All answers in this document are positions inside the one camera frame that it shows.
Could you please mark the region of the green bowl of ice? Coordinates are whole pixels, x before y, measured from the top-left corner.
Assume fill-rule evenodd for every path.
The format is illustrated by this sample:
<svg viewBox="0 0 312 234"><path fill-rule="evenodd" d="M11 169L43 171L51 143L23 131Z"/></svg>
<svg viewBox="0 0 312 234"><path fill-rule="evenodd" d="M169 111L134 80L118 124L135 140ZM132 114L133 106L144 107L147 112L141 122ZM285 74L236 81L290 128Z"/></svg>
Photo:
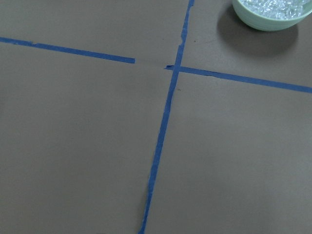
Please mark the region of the green bowl of ice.
<svg viewBox="0 0 312 234"><path fill-rule="evenodd" d="M233 0L232 6L246 25L267 32L290 28L312 13L310 0Z"/></svg>

